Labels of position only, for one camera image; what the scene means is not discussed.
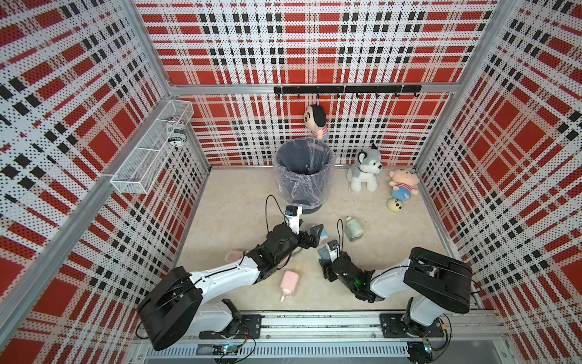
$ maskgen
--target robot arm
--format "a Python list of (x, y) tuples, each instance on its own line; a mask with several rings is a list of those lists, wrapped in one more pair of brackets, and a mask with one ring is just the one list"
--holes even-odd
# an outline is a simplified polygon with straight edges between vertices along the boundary
[(232, 302), (206, 302), (232, 289), (267, 279), (297, 248), (317, 247), (323, 225), (308, 232), (299, 231), (300, 215), (301, 207), (287, 206), (284, 223), (275, 226), (263, 244), (234, 263), (192, 273), (183, 267), (168, 272), (137, 308), (154, 349), (169, 347), (188, 330), (222, 330), (228, 336), (236, 333), (240, 313)]
[(361, 271), (346, 252), (328, 250), (332, 261), (322, 264), (324, 276), (339, 279), (356, 298), (370, 303), (410, 288), (419, 296), (409, 300), (403, 323), (406, 330), (422, 334), (424, 327), (446, 312), (469, 312), (471, 268), (462, 261), (423, 248), (413, 248), (410, 256), (385, 270)]

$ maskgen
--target plastic trash bag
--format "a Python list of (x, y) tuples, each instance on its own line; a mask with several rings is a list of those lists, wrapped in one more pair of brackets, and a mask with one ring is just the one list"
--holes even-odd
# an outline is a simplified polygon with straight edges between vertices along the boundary
[(313, 213), (329, 196), (335, 153), (312, 137), (290, 140), (279, 148), (273, 165), (275, 183), (286, 204)]

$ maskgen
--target plush doll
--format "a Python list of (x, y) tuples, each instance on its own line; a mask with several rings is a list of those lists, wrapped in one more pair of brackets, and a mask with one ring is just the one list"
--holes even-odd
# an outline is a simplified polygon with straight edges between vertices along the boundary
[(311, 105), (305, 110), (303, 115), (307, 129), (311, 130), (311, 136), (321, 140), (322, 142), (327, 140), (328, 129), (327, 117), (325, 116), (325, 110), (322, 106)]
[(420, 179), (406, 169), (390, 171), (392, 180), (388, 182), (392, 186), (392, 197), (400, 201), (408, 201), (412, 195), (417, 195), (418, 190), (413, 187), (420, 183)]
[(347, 180), (350, 188), (354, 192), (362, 190), (362, 182), (366, 183), (366, 188), (370, 192), (378, 189), (377, 174), (380, 173), (382, 164), (380, 163), (380, 151), (376, 145), (358, 153), (358, 159), (347, 171)]

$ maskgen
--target plaid wall panel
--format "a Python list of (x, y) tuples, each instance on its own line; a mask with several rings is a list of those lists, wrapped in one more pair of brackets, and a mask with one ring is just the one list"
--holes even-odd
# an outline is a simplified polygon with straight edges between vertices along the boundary
[(421, 169), (531, 363), (582, 354), (582, 2), (518, 1)]
[(496, 3), (136, 0), (173, 84), (454, 82)]
[[(321, 95), (327, 114), (327, 143), (337, 163), (350, 163), (376, 143), (385, 165), (413, 165), (446, 103), (448, 94)], [(313, 96), (183, 96), (192, 101), (191, 120), (211, 165), (272, 164), (277, 148), (295, 137), (309, 136), (303, 114)]]
[(160, 99), (114, 1), (0, 2), (0, 298)]
[(0, 362), (126, 362), (137, 304), (172, 267), (204, 178), (192, 149), (181, 147), (148, 195), (113, 193)]

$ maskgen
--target white wire basket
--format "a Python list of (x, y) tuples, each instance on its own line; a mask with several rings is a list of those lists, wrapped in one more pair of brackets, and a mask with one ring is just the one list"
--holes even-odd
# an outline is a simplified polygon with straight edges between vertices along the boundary
[(183, 126), (188, 128), (194, 110), (188, 101), (170, 100), (160, 115), (140, 139), (137, 147), (111, 179), (111, 184), (121, 193), (149, 193), (170, 151), (174, 148), (169, 139), (184, 138)]

